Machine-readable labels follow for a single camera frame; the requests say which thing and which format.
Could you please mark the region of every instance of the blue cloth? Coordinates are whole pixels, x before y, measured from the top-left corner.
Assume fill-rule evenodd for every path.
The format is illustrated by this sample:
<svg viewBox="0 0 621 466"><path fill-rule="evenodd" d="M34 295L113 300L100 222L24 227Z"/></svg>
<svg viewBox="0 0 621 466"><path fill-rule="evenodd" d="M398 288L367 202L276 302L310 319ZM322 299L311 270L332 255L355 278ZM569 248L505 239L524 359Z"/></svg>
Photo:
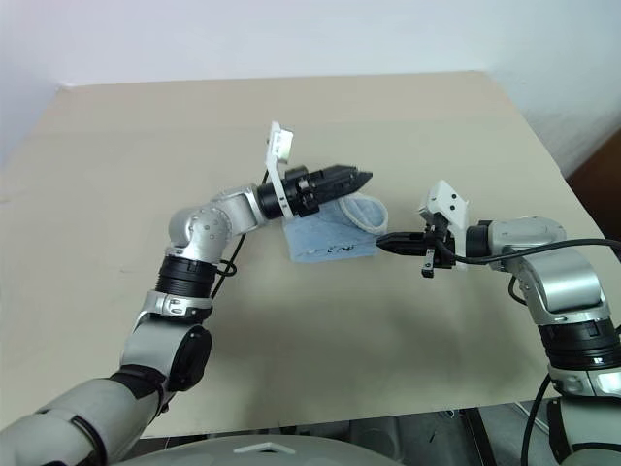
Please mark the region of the blue cloth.
<svg viewBox="0 0 621 466"><path fill-rule="evenodd" d="M351 216L372 229L387 220L385 208L375 199L352 196L344 198L342 203ZM312 216L283 223L293 262L323 262L377 253L376 239L385 233L385 225L377 234L359 228L347 217L339 201L322 204L320 209Z"/></svg>

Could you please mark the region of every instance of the white plastic part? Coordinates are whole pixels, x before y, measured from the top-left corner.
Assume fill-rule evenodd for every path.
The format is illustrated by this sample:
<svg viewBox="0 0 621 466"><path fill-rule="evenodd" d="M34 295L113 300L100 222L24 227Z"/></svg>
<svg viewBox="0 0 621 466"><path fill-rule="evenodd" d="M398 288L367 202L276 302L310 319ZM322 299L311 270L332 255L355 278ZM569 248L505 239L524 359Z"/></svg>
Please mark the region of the white plastic part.
<svg viewBox="0 0 621 466"><path fill-rule="evenodd" d="M429 190L418 208L418 213L429 224L434 224L434 215L440 214L448 221L448 231L455 238L455 253L466 255L466 230L468 229L468 201L453 189L445 180L440 180ZM458 270L466 270L467 265L456 264Z"/></svg>
<svg viewBox="0 0 621 466"><path fill-rule="evenodd" d="M304 435L235 435L163 449L122 466L399 466L337 440Z"/></svg>
<svg viewBox="0 0 621 466"><path fill-rule="evenodd" d="M291 152L291 143L293 141L293 133L282 129L276 121L272 121L270 130L270 139L268 141L268 150L265 154L265 166L270 175L270 181L274 186L274 192L278 198L278 204L282 210L282 214L286 219L293 218L293 212L289 207L287 196L284 193L282 182L280 181L280 173L278 172L279 163L287 163Z"/></svg>

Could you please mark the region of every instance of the brown cabinet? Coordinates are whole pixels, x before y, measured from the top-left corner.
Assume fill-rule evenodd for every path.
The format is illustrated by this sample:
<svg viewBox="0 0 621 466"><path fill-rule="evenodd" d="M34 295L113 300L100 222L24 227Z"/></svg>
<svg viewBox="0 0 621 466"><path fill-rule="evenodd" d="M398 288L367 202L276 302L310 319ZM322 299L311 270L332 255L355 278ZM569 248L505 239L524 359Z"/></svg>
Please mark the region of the brown cabinet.
<svg viewBox="0 0 621 466"><path fill-rule="evenodd" d="M568 183L604 234L621 240L621 130L580 166Z"/></svg>

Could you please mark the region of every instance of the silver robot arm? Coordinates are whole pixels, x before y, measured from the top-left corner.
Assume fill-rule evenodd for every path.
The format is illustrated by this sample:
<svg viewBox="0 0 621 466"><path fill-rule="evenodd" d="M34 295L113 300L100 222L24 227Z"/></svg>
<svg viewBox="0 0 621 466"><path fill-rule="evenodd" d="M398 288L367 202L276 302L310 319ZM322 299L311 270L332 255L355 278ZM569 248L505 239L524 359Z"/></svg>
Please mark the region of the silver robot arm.
<svg viewBox="0 0 621 466"><path fill-rule="evenodd" d="M434 268L455 266L456 256L512 274L541 335L549 377L562 395L548 404L556 459L564 465L621 464L621 343L597 274L572 249L489 260L558 243L566 232L543 217L484 220L468 227L467 206L448 183L439 182L419 209L425 231L389 233L377 245L425 256L422 275L427 278Z"/></svg>
<svg viewBox="0 0 621 466"><path fill-rule="evenodd" d="M76 386L0 432L0 464L119 461L168 410L173 396L203 377L212 348L203 321L212 312L217 265L231 239L282 216L283 204L290 214L313 214L321 203L356 191L371 176L347 166L313 173L299 167L278 180L278 189L273 183L251 184L177 212L157 285L147 293L118 371Z"/></svg>

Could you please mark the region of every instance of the beige table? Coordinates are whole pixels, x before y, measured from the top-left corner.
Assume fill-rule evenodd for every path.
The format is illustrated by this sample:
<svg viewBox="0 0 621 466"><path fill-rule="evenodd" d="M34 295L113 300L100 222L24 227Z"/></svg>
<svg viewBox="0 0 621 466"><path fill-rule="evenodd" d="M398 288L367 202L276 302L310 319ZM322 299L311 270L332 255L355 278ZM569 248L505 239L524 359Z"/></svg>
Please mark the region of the beige table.
<svg viewBox="0 0 621 466"><path fill-rule="evenodd" d="M63 90L4 170L2 425L117 364L179 208L261 178L276 119L293 162L372 170L390 229L423 226L438 179L471 220L550 216L600 235L545 148L478 73L142 83ZM616 321L621 272L583 249ZM488 268L420 276L387 253L293 264L280 224L248 236L206 324L207 375L148 435L428 412L532 398L545 357Z"/></svg>

